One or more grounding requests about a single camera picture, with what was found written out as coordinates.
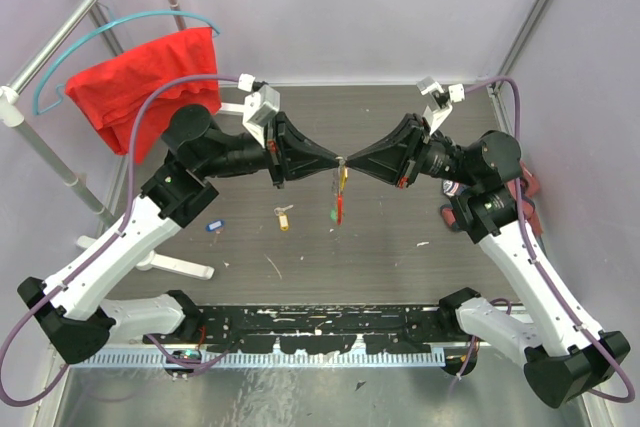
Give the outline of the metal key holder red handle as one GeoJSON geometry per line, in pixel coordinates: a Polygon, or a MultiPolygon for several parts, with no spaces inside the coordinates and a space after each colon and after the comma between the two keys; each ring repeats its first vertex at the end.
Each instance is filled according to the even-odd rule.
{"type": "Polygon", "coordinates": [[[337,161],[338,166],[334,172],[332,184],[332,192],[334,196],[332,209],[335,208],[337,210],[337,222],[335,222],[335,224],[340,226],[344,217],[344,191],[342,193],[339,192],[339,172],[341,166],[346,166],[346,160],[343,157],[338,157],[337,161]]]}

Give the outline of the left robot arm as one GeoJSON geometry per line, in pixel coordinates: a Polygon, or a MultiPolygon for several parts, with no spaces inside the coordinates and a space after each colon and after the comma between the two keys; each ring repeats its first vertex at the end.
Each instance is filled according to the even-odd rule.
{"type": "Polygon", "coordinates": [[[180,108],[161,136],[164,164],[133,197],[124,215],[76,260],[45,280],[29,277],[18,293],[68,364],[81,363],[108,342],[147,334],[178,343],[195,340],[203,325],[196,304],[182,291],[155,298],[107,300],[107,294],[160,244],[198,217],[217,197],[210,181],[269,171],[280,187],[338,166],[335,153],[300,133],[280,112],[263,139],[225,134],[202,105],[180,108]]]}

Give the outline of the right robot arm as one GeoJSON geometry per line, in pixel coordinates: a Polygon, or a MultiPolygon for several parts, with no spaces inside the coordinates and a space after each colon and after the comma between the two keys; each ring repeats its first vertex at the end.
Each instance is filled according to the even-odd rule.
{"type": "Polygon", "coordinates": [[[457,182],[451,201],[458,227],[500,269],[531,319],[523,323],[470,288],[439,302],[444,337],[484,340],[522,368],[547,406],[558,408],[593,391],[613,374],[630,345],[606,332],[580,305],[533,240],[519,180],[521,149],[511,135],[490,130],[468,146],[432,133],[426,120],[406,115],[387,136],[349,156],[348,167],[398,188],[421,175],[457,182]]]}

